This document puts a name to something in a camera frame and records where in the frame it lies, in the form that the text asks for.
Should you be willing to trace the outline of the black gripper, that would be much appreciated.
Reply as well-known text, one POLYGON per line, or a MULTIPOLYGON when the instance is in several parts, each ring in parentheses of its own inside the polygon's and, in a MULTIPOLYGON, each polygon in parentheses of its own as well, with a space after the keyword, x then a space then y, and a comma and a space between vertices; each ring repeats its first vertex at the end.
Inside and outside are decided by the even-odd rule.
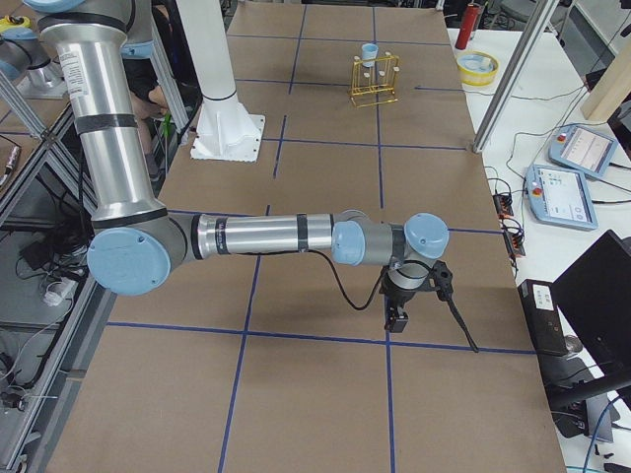
POLYGON ((409 317, 404 306, 416 293, 438 290, 431 284, 435 274, 433 267, 420 260, 406 260, 397 269, 386 268, 380 288, 386 301, 386 332, 402 332, 405 329, 409 317))

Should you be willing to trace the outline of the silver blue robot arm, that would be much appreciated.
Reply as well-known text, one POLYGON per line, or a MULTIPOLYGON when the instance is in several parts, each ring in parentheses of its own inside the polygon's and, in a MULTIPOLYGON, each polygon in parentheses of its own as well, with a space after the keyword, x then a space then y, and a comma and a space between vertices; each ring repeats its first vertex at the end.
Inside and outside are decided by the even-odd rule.
POLYGON ((182 263, 228 254, 315 253, 329 264, 377 265, 388 332, 401 332, 405 304, 419 292, 450 303, 452 273, 442 256, 450 233, 420 213, 402 225, 339 214, 171 216, 150 184, 122 59, 152 52, 147 1, 34 1, 38 29, 61 63, 98 199, 88 249, 93 277, 137 296, 161 286, 182 263))
POLYGON ((25 16, 1 18, 1 72, 11 81, 51 63, 31 23, 25 16))

